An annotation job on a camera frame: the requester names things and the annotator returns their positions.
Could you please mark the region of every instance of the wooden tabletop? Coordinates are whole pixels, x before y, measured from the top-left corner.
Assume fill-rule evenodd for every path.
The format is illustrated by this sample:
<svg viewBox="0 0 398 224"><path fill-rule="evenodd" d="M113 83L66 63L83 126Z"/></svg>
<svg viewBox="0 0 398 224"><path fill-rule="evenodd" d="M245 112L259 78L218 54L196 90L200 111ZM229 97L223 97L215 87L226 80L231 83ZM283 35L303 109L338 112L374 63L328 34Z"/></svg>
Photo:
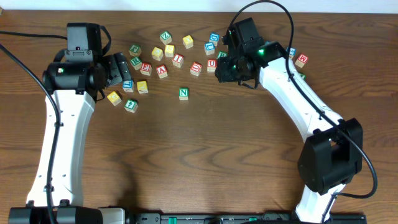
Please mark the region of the wooden tabletop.
<svg viewBox="0 0 398 224"><path fill-rule="evenodd" d="M84 206L120 205L165 213L262 213L293 210L303 190L297 160L300 134L275 98L262 87L218 83L206 71L203 44L211 32L223 35L234 13L4 11L0 30L66 35L68 22L105 25L112 36L110 53L142 46L140 58L153 67L166 64L159 79L133 70L135 81L147 80L149 93L123 92L123 102L139 102L135 114L108 100L95 106L87 132L83 165ZM265 40L287 45L285 14L247 13ZM345 119L364 129L363 148L371 158L379 188L370 199L339 197L333 212L365 213L369 223L398 219L398 16L375 14L293 14L297 53L309 57L302 69L315 93ZM152 59L164 48L159 34L172 35L182 68L171 58ZM182 37L194 47L185 49ZM36 75L42 75L67 43L0 35L0 43ZM204 67L199 77L190 66ZM188 87L188 101L178 89ZM23 207L32 187L45 128L45 97L37 84L0 53L0 223L11 207ZM363 162L345 192L365 194L372 178Z"/></svg>

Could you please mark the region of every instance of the black cable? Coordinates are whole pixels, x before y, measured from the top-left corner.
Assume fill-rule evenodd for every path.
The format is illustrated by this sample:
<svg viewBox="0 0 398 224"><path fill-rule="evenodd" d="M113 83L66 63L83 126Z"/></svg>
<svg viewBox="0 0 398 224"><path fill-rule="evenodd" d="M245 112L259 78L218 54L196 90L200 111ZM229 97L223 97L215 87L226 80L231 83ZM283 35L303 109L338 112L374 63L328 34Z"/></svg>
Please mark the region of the black cable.
<svg viewBox="0 0 398 224"><path fill-rule="evenodd" d="M0 30L0 34L17 35L17 36L21 36L21 37L48 37L48 38L59 38L59 39L67 40L67 37L64 37L61 35L50 35L50 34L24 34L24 33L19 33L19 32L9 32L9 31L3 31L3 30Z"/></svg>
<svg viewBox="0 0 398 224"><path fill-rule="evenodd" d="M247 9L248 7L250 7L250 6L254 5L254 4L262 3L262 2L268 2L268 3L274 4L276 6L279 6L287 14L287 17L289 18L290 25L291 25L291 28L292 28L292 31L290 33L289 46L287 47L287 52L290 52L290 48L292 47L292 42L293 42L293 35L294 35L293 19L292 19L292 16L290 15L290 13L288 12L288 10L283 5L281 5L281 4L277 3L277 2L270 1L270 0L260 0L260 1L252 2L252 3L248 4L247 6L244 6L238 13L236 13L236 15L233 17L233 19L232 19L232 21L231 21L229 26L231 26L233 24L235 19L239 16L239 14L242 11L244 11L245 9ZM377 190L377 175L376 175L376 171L374 170L374 167L373 167L372 162L370 161L369 157L343 130L341 130L337 126L337 124L335 124L328 116L326 116L325 113L320 108L318 108L316 106L316 104L304 93L304 91L300 88L300 86L297 84L296 80L294 79L294 74L292 74L290 72L289 57L286 57L286 61L285 62L286 62L285 63L286 71L287 71L287 73L289 75L290 80L292 81L292 83L296 87L297 91L306 99L306 101L320 115L321 118L325 119L325 121L327 121L332 127L334 127L345 139L347 139L347 141L349 141L350 144L352 144L359 151L359 153L362 155L362 157L366 161L366 163L367 163L367 165L369 167L369 170L372 173L373 187L372 187L372 190L368 194L366 194L366 195L355 195L355 194L347 194L347 193L343 193L343 192L335 192L335 193L333 193L330 201L332 201L333 198L335 198L335 196L337 196L337 195L345 196L345 197L351 197L351 198L360 198L360 199L365 199L365 198L372 197L374 195L374 193L376 192L376 190Z"/></svg>
<svg viewBox="0 0 398 224"><path fill-rule="evenodd" d="M47 98L49 99L54 112L55 112L55 131L54 131L54 138L52 141L52 146L51 146L51 153L50 153L50 160L49 160L49 168L47 169L47 184L45 186L45 191L46 191L46 196L47 196L47 211L49 213L49 218L51 221L51 224L56 224L57 222L55 221L54 213L52 211L52 202L51 202L51 192L52 192L52 186L51 186L51 180L52 180L52 167L54 164L54 157L55 157L55 148L57 147L57 141L58 141L58 134L60 132L60 112L58 110L58 106L55 103L54 99L51 97L51 94L45 89L43 83L37 78L37 76L28 68L26 65L24 65L17 57L15 57L10 51L8 51L2 44L0 44L0 49L8 56L10 57L15 63L17 63L19 66L21 66L41 87Z"/></svg>

